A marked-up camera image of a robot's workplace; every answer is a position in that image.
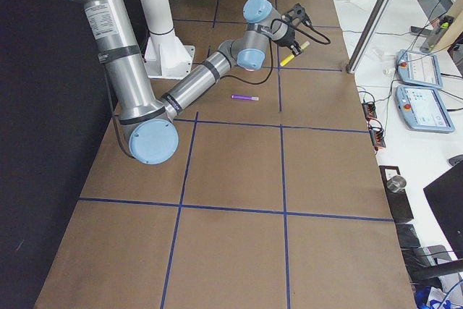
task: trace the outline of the blue cable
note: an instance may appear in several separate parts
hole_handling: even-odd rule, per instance
[[[452,293],[452,291],[454,289],[456,289],[458,287],[458,285],[462,284],[463,283],[463,279],[460,280],[459,282],[457,282],[454,286],[452,286],[452,288],[447,292],[446,296],[443,298],[441,304],[439,304],[439,306],[437,307],[437,309],[441,309],[442,308],[442,305],[446,302],[447,298],[449,298],[449,295]]]

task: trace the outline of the black panel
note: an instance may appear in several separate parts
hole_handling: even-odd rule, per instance
[[[463,162],[424,189],[429,206],[458,258],[463,258]]]
[[[82,5],[1,0],[0,308],[31,308],[109,121]],[[129,12],[139,12],[137,4]],[[144,35],[138,13],[139,37]]]

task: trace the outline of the robotic arm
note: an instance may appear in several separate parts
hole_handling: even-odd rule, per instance
[[[174,154],[179,138],[172,120],[232,67],[260,69],[270,40],[292,50],[299,47],[294,26],[285,22],[269,1],[248,0],[243,9],[247,20],[244,36],[223,42],[218,51],[158,100],[123,0],[74,1],[84,6],[98,46],[98,58],[119,99],[119,123],[130,152],[144,164],[159,164]]]

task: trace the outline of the marker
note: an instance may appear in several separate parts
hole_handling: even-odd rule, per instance
[[[240,94],[232,94],[231,99],[242,99],[243,101],[258,101],[259,97],[242,96]]]

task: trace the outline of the yellow object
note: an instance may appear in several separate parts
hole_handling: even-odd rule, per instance
[[[304,42],[302,45],[301,45],[301,49],[302,51],[304,51],[308,46],[310,45],[310,43],[308,41]],[[288,63],[290,63],[290,61],[292,61],[294,59],[295,55],[294,54],[290,54],[287,58],[283,59],[281,62],[280,62],[280,65],[282,67],[284,67],[285,65],[287,65]]]

